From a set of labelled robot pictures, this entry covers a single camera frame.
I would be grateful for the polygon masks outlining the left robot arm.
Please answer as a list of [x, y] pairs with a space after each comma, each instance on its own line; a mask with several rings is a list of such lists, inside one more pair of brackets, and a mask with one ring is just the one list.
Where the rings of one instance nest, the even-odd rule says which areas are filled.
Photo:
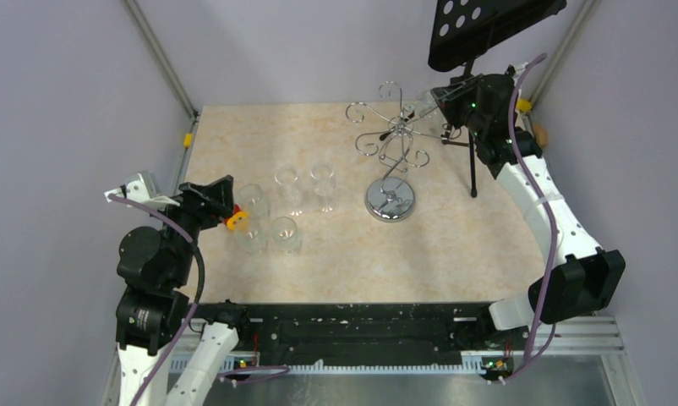
[[202, 297], [206, 270], [200, 233], [240, 212], [234, 178], [183, 183], [174, 196], [159, 195], [138, 176], [105, 198], [139, 209], [161, 222], [137, 227], [118, 246], [117, 274], [126, 288], [116, 308], [116, 343], [123, 373], [122, 405], [152, 405], [163, 389], [157, 374], [187, 328]]

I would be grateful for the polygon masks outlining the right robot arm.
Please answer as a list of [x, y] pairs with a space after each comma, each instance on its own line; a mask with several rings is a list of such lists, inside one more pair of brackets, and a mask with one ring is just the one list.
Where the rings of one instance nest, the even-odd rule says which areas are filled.
[[524, 294], [489, 305], [478, 341], [499, 348], [511, 330], [550, 325], [606, 308], [626, 268], [582, 226], [553, 181], [534, 137], [517, 126], [517, 90], [508, 74], [453, 79], [430, 90], [446, 122], [467, 129], [478, 159], [514, 200], [549, 270]]

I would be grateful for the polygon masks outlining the clear wine glass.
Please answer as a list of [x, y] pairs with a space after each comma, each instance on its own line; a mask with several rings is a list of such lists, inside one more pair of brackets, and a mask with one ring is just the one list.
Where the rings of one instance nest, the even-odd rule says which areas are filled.
[[292, 165], [283, 165], [276, 170], [274, 178], [289, 215], [301, 216], [303, 214], [303, 189], [298, 170]]
[[323, 213], [335, 211], [338, 192], [334, 167], [326, 162], [315, 163], [310, 170], [310, 177], [313, 182], [313, 192], [319, 199], [320, 210]]

